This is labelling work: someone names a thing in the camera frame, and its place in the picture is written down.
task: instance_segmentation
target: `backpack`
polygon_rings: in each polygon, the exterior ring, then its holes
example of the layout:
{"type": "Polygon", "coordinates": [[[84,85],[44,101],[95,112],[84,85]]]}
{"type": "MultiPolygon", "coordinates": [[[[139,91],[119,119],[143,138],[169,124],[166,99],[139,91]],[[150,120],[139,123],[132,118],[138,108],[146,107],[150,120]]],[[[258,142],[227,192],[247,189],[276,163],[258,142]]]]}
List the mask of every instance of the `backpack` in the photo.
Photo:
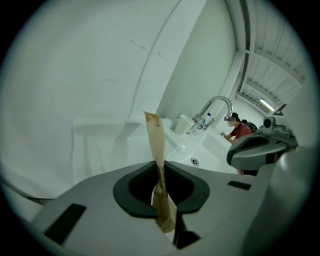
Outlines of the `backpack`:
{"type": "Polygon", "coordinates": [[[244,125],[248,126],[253,134],[258,132],[258,128],[252,122],[244,123],[244,125]]]}

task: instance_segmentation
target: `red shirt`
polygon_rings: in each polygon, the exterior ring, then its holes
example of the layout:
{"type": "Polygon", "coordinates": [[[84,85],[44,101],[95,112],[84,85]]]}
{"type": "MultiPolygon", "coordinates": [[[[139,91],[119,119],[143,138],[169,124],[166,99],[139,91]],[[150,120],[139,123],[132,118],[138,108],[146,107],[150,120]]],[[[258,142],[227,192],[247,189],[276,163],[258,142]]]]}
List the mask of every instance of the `red shirt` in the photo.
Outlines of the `red shirt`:
{"type": "Polygon", "coordinates": [[[243,124],[242,122],[239,123],[238,127],[234,128],[230,133],[230,135],[235,136],[236,139],[249,134],[252,134],[251,129],[249,128],[249,126],[243,124]]]}

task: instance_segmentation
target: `drain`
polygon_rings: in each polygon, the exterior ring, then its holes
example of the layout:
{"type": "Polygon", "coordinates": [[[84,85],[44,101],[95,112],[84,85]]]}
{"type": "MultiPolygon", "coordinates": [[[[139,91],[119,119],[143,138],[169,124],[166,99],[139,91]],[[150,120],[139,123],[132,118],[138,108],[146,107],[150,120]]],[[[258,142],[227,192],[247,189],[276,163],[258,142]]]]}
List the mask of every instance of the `drain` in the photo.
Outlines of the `drain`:
{"type": "Polygon", "coordinates": [[[191,158],[191,163],[195,166],[195,167],[198,167],[199,166],[199,161],[195,158],[191,158]]]}

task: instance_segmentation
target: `small bottle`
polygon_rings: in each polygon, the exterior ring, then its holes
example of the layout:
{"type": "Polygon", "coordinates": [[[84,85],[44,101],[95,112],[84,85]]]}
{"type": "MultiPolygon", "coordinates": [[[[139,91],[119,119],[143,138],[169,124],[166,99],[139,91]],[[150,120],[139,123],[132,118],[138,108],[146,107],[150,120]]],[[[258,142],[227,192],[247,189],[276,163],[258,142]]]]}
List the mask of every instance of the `small bottle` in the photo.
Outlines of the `small bottle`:
{"type": "Polygon", "coordinates": [[[207,121],[209,120],[210,117],[211,117],[210,113],[206,114],[206,116],[202,119],[202,123],[203,124],[207,123],[207,121]]]}

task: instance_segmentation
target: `white cup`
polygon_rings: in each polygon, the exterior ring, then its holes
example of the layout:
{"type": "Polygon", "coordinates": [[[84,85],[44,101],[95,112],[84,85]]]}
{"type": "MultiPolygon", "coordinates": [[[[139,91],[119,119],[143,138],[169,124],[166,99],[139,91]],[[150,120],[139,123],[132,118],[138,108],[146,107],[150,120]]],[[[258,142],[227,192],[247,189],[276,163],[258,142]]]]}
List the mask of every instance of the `white cup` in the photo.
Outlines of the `white cup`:
{"type": "Polygon", "coordinates": [[[179,116],[178,122],[174,128],[174,131],[178,135],[184,135],[193,125],[195,122],[184,114],[179,116]]]}

